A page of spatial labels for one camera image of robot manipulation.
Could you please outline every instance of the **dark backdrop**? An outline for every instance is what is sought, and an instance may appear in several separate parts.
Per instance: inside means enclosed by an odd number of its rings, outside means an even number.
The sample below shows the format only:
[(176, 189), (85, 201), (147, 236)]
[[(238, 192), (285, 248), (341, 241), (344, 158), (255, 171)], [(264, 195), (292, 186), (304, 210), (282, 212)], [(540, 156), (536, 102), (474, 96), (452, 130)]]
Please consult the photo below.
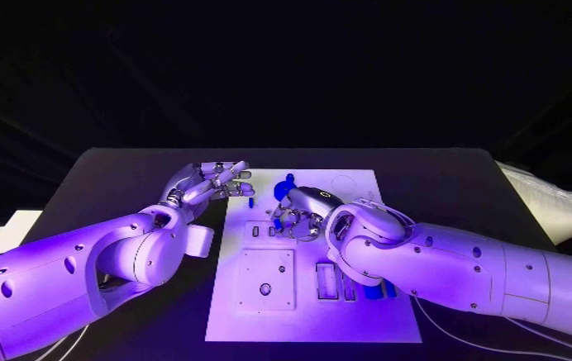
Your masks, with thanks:
[(571, 3), (0, 0), (3, 218), (94, 146), (477, 146), (572, 188)]

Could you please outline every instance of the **table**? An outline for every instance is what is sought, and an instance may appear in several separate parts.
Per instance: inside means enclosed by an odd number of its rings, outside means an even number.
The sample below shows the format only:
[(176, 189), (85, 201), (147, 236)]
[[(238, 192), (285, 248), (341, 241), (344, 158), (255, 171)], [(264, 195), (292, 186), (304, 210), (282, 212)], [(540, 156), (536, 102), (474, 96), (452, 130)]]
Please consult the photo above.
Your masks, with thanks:
[[(24, 243), (154, 204), (171, 174), (187, 163), (241, 159), (264, 169), (373, 169), (383, 201), (416, 221), (555, 250), (490, 154), (475, 149), (91, 149), (73, 165)], [(216, 231), (209, 258), (186, 257), (166, 285), (91, 324), (71, 359), (517, 359), (447, 337), (416, 305), (422, 344), (205, 342), (225, 208), (226, 201), (213, 202), (196, 221)], [(501, 349), (566, 354), (504, 319), (424, 304), (438, 324), (461, 338)]]

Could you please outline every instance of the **rectangular slot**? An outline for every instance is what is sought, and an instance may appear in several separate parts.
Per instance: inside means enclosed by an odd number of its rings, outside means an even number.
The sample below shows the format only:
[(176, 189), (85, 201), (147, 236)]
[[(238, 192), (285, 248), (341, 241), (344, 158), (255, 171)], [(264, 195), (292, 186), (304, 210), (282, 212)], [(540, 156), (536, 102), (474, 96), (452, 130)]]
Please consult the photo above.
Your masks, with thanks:
[(318, 299), (334, 301), (339, 299), (334, 264), (316, 264), (318, 285)]
[(341, 273), (341, 285), (344, 300), (354, 302), (354, 280), (344, 273)]

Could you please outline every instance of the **white cable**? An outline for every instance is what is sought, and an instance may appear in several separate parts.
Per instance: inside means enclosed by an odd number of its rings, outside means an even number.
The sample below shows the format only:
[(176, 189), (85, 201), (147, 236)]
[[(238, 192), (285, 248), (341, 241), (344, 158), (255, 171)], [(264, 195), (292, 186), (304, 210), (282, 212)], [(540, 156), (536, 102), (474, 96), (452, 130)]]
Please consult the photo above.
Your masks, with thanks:
[(62, 358), (59, 359), (59, 361), (63, 361), (63, 358), (68, 356), (68, 354), (72, 352), (72, 350), (73, 350), (73, 347), (76, 346), (76, 344), (79, 343), (79, 339), (81, 339), (81, 337), (84, 336), (84, 334), (86, 333), (86, 327), (84, 328), (84, 330), (81, 331), (81, 334), (79, 334), (79, 337), (78, 337), (78, 339), (75, 340), (75, 342), (73, 342), (73, 344), (72, 344), (72, 347), (69, 348), (69, 350), (65, 352), (65, 354), (62, 355)]
[(48, 354), (56, 349), (56, 347), (60, 345), (60, 343), (65, 341), (66, 337), (63, 339), (60, 339), (53, 346), (48, 349), (48, 351), (36, 358), (35, 361), (42, 361), (46, 357)]
[(572, 349), (572, 344), (569, 342), (565, 342), (563, 340), (556, 339), (553, 336), (543, 334), (539, 330), (535, 328), (530, 328), (524, 324), (522, 324), (519, 321), (514, 321), (511, 318), (504, 317), (513, 324), (516, 324), (520, 328), (524, 328), (527, 331), (530, 331), (533, 334), (537, 334), (543, 338), (552, 340), (553, 342), (562, 344), (562, 346), (568, 346)]
[(468, 344), (473, 347), (477, 347), (478, 349), (483, 350), (490, 350), (490, 351), (496, 351), (498, 353), (506, 353), (506, 354), (523, 354), (523, 355), (539, 355), (542, 357), (550, 357), (552, 359), (560, 359), (562, 361), (572, 361), (572, 359), (562, 357), (560, 355), (555, 355), (555, 354), (546, 354), (546, 353), (536, 353), (535, 351), (519, 351), (519, 350), (503, 350), (503, 349), (494, 349), (493, 347), (486, 347), (481, 346), (480, 344), (474, 344), (471, 342), (467, 342), (467, 340), (458, 338), (454, 334), (449, 334), (442, 328), (441, 326), (438, 326), (438, 323), (431, 319), (429, 315), (426, 314), (426, 311), (424, 309), (424, 307), (421, 306), (419, 300), (415, 297), (415, 301), (416, 301), (416, 305), (419, 306), (421, 311), (425, 314), (426, 319), (431, 321), (432, 325), (438, 328), (438, 330), (441, 330), (441, 332), (444, 332), (444, 334), (447, 334), (449, 337), (452, 337), (455, 340), (458, 340), (460, 342)]

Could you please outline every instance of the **robotic arm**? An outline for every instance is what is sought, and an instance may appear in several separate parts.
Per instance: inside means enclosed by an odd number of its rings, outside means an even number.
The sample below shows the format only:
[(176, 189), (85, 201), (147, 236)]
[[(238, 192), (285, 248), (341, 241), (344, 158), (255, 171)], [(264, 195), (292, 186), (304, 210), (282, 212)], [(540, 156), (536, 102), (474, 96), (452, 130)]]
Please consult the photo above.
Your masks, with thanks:
[(213, 230), (190, 222), (209, 200), (254, 194), (232, 180), (251, 177), (246, 169), (243, 161), (189, 164), (156, 205), (0, 255), (0, 361), (42, 349), (164, 284), (184, 254), (207, 256)]
[(569, 256), (415, 223), (363, 198), (343, 204), (316, 188), (290, 191), (274, 219), (282, 235), (301, 240), (326, 231), (327, 257), (362, 285), (386, 278), (405, 293), (442, 306), (572, 334)]

